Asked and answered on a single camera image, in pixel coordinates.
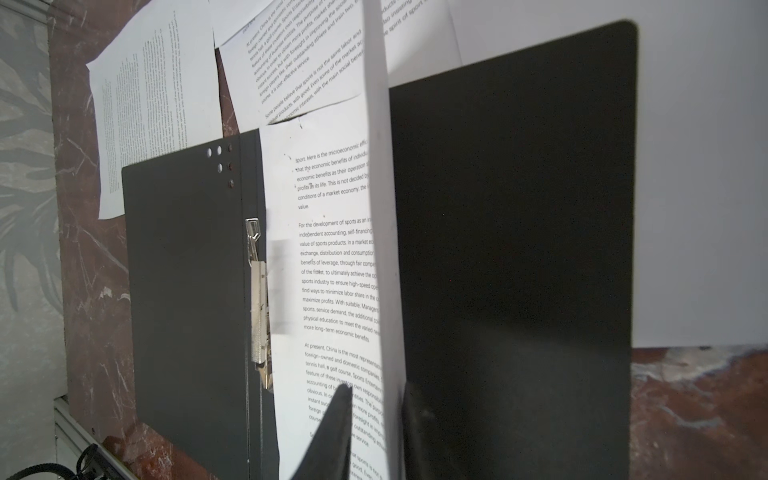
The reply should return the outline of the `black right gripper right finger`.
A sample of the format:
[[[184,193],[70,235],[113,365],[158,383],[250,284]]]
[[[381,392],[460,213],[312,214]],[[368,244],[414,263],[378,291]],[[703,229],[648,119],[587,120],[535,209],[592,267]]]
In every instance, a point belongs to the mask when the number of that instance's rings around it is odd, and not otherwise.
[[[405,385],[401,416],[407,479],[466,479],[442,436],[434,410],[412,382]]]

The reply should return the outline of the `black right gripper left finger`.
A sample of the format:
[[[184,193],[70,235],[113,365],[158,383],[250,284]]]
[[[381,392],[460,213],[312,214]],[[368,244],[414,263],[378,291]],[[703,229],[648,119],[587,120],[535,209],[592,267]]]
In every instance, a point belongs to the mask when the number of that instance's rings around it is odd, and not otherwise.
[[[348,480],[351,465],[353,389],[336,389],[293,480]]]

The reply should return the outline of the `metal folder clip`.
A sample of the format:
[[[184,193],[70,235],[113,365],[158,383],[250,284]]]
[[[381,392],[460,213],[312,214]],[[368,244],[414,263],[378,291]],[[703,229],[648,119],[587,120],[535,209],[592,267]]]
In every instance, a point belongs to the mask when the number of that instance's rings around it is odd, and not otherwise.
[[[271,390],[266,262],[261,261],[258,254],[258,241],[261,237],[258,218],[253,217],[245,220],[245,233],[250,266],[251,358],[261,377],[262,387]]]

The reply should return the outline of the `white black file folder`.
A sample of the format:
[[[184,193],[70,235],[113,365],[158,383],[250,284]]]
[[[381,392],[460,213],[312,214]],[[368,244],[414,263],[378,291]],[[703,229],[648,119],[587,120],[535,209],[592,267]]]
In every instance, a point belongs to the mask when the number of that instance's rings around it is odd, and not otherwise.
[[[409,380],[471,479],[625,479],[638,31],[390,91]],[[246,362],[260,136],[126,167],[139,419],[221,479],[283,454]]]

